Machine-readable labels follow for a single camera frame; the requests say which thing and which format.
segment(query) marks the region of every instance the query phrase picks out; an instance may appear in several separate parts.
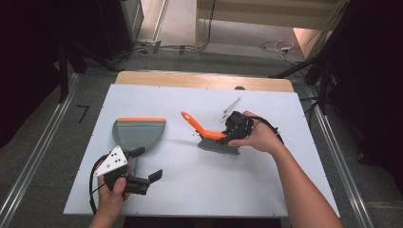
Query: person's right hand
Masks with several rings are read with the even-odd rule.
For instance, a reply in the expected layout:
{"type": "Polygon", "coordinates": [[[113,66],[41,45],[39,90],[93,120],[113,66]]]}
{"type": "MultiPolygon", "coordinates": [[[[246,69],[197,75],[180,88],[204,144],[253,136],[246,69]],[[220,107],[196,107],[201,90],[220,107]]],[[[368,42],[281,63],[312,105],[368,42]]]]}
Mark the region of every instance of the person's right hand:
{"type": "MultiPolygon", "coordinates": [[[[256,116],[252,112],[244,111],[245,116],[256,116]]],[[[270,127],[258,120],[254,120],[254,126],[250,136],[243,140],[233,140],[228,143],[229,146],[250,145],[255,149],[268,152],[272,155],[278,153],[284,147],[281,141],[270,127]]]]}

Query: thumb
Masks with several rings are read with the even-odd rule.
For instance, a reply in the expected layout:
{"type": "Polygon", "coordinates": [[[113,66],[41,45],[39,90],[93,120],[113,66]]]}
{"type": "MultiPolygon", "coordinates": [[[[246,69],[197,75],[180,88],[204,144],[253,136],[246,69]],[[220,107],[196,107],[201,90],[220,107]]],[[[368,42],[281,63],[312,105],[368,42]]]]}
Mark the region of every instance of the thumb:
{"type": "Polygon", "coordinates": [[[232,141],[228,142],[228,145],[234,146],[234,147],[243,146],[243,145],[247,145],[247,141],[246,140],[232,140],[232,141]]]}
{"type": "Polygon", "coordinates": [[[126,181],[124,178],[118,178],[113,185],[113,193],[121,195],[125,190],[126,181]]]}

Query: gray floor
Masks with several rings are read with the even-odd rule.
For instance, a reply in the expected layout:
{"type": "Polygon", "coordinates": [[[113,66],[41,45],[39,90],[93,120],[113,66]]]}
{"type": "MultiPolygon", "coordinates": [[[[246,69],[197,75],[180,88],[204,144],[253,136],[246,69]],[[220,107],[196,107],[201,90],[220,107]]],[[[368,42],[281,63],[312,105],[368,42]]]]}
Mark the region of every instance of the gray floor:
{"type": "MultiPolygon", "coordinates": [[[[280,28],[280,30],[281,32],[276,33],[273,37],[261,39],[264,41],[295,39],[289,30],[285,28],[280,28]]],[[[126,70],[211,72],[266,77],[280,73],[291,66],[279,58],[275,52],[264,53],[269,56],[260,56],[258,52],[262,50],[256,45],[253,48],[245,45],[244,42],[250,38],[243,38],[240,43],[229,42],[227,43],[231,44],[229,47],[220,45],[227,42],[224,41],[227,38],[223,40],[222,37],[217,37],[217,34],[213,35],[214,39],[212,39],[210,49],[204,52],[186,52],[184,55],[167,50],[160,50],[156,54],[134,53],[125,56],[118,67],[123,67],[126,70]],[[227,52],[234,46],[247,49],[248,51],[245,51],[247,54],[240,56],[239,52],[227,52]]],[[[260,42],[257,37],[254,37],[253,40],[256,40],[256,44],[260,42]]],[[[289,57],[295,61],[300,61],[297,49],[295,55],[290,53],[289,57]]],[[[91,68],[85,75],[79,75],[76,94],[65,117],[60,122],[9,227],[86,227],[89,225],[91,217],[65,216],[63,210],[108,87],[117,76],[116,72],[110,72],[102,66],[90,66],[91,68]],[[81,123],[78,122],[82,118],[84,110],[77,105],[89,105],[89,110],[81,123]]],[[[308,97],[307,85],[299,78],[305,72],[306,70],[302,70],[296,75],[288,77],[294,82],[294,89],[300,98],[308,97]]],[[[35,113],[27,119],[13,140],[0,148],[1,201],[6,199],[8,191],[20,175],[30,153],[34,150],[46,128],[56,108],[58,95],[59,89],[55,89],[35,113]]],[[[301,102],[301,105],[307,109],[311,103],[301,102]]],[[[394,185],[392,176],[378,166],[369,166],[356,161],[359,151],[347,122],[331,105],[328,105],[328,111],[329,121],[362,198],[368,205],[374,226],[403,227],[403,207],[399,204],[403,199],[394,185]]],[[[345,227],[359,227],[315,115],[312,121],[312,134],[329,183],[332,185],[343,225],[345,227]]],[[[287,219],[283,219],[282,223],[283,227],[290,227],[287,219]]],[[[121,219],[116,224],[116,227],[120,226],[122,226],[121,219]]]]}

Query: white tabletop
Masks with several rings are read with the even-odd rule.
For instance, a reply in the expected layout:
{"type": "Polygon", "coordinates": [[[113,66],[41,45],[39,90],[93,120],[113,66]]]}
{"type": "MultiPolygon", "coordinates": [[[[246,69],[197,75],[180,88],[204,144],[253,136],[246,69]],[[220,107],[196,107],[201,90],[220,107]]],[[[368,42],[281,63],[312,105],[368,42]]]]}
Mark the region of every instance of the white tabletop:
{"type": "Polygon", "coordinates": [[[161,140],[138,158],[136,170],[137,176],[146,178],[162,169],[163,177],[151,184],[146,196],[130,196],[123,214],[287,217],[278,171],[269,154],[251,147],[240,148],[238,156],[201,150],[197,147],[199,135],[182,118],[181,112],[186,111],[205,128],[222,131],[222,111],[238,97],[237,111],[250,110],[278,127],[285,145],[338,214],[296,93],[147,85],[111,85],[64,213],[92,214],[89,173],[92,165],[116,146],[111,132],[117,118],[165,117],[161,140]]]}

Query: brush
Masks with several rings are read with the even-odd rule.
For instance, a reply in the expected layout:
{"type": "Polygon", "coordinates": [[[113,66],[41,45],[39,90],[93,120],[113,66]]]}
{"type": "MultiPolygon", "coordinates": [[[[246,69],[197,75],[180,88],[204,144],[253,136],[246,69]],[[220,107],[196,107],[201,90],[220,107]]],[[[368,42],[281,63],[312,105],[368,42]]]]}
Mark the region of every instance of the brush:
{"type": "Polygon", "coordinates": [[[229,146],[228,143],[223,142],[223,139],[227,137],[227,135],[221,132],[204,129],[196,119],[187,112],[183,111],[182,116],[201,134],[201,142],[199,142],[198,148],[222,154],[238,155],[240,153],[237,147],[229,146]]]}

